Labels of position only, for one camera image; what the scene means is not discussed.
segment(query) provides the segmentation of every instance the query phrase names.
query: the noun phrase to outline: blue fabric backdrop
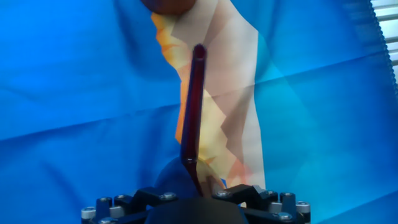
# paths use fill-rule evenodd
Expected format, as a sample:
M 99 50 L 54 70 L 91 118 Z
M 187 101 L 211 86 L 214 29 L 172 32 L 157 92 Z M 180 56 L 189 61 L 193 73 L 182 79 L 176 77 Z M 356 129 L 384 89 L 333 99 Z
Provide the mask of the blue fabric backdrop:
M 388 221 L 398 105 L 370 2 L 232 2 L 260 33 L 267 188 L 309 201 L 313 223 Z M 139 1 L 0 0 L 4 223 L 79 222 L 178 156 L 180 79 L 155 33 Z

